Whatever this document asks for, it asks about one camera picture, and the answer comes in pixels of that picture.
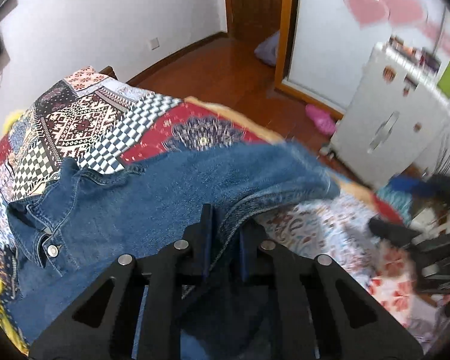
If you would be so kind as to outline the blue denim jeans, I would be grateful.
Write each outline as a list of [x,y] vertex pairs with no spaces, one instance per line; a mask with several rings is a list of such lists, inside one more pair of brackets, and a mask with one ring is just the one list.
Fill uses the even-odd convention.
[[200,359],[198,330],[214,338],[269,342],[256,359],[272,357],[272,312],[265,286],[241,280],[238,233],[246,221],[305,201],[333,199],[340,189],[299,144],[235,144],[160,154],[111,174],[62,162],[43,193],[9,203],[17,247],[19,296],[10,309],[32,344],[117,258],[144,258],[180,239],[214,209],[208,279],[184,285],[174,318],[180,358]]

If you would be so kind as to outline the yellow duck fleece blanket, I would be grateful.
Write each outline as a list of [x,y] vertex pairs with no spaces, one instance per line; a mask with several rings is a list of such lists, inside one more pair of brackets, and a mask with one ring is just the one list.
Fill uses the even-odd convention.
[[8,203],[13,199],[14,170],[11,158],[23,143],[24,129],[21,127],[16,133],[14,125],[25,111],[11,112],[3,125],[3,137],[0,140],[0,327],[13,343],[15,348],[24,355],[29,349],[26,339],[14,319],[9,315],[9,303],[18,295],[16,245],[14,236],[9,228],[6,214]]

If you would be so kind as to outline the white cabinet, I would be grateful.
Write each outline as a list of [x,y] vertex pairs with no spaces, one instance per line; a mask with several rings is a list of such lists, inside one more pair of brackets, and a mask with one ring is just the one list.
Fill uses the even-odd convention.
[[433,78],[378,42],[331,150],[366,185],[380,188],[410,166],[450,122],[450,101]]

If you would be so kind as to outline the pink slipper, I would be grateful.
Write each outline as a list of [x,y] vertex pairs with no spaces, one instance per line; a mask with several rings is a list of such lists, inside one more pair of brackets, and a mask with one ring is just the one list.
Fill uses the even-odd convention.
[[305,106],[305,114],[313,122],[314,127],[323,135],[331,137],[335,133],[336,122],[326,111],[313,104],[307,104]]

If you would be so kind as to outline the patchwork patterned bed quilt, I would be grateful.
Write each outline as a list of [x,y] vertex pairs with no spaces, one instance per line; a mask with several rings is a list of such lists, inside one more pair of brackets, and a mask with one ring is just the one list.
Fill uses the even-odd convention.
[[[86,67],[59,80],[13,126],[23,128],[14,152],[13,199],[40,194],[57,179],[66,157],[110,174],[134,161],[172,150],[206,150],[240,142],[276,143],[278,134],[242,114],[194,98],[181,100],[129,86]],[[374,214],[407,220],[408,200],[340,181],[331,202],[302,202],[257,216],[266,233],[305,257],[329,252],[428,349],[450,321],[443,295],[412,291],[404,252],[370,238]]]

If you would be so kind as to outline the wooden door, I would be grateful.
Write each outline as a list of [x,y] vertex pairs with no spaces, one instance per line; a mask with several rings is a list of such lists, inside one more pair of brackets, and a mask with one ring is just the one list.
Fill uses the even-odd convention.
[[225,0],[225,3],[227,35],[244,61],[257,62],[254,48],[274,33],[280,34],[274,88],[282,94],[291,94],[283,80],[289,73],[297,0]]

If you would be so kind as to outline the white wall socket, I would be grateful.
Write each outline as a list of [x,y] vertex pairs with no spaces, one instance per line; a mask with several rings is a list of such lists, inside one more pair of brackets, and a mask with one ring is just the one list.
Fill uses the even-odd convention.
[[160,47],[159,39],[157,37],[150,39],[148,41],[148,45],[149,45],[149,49],[156,50],[157,48]]

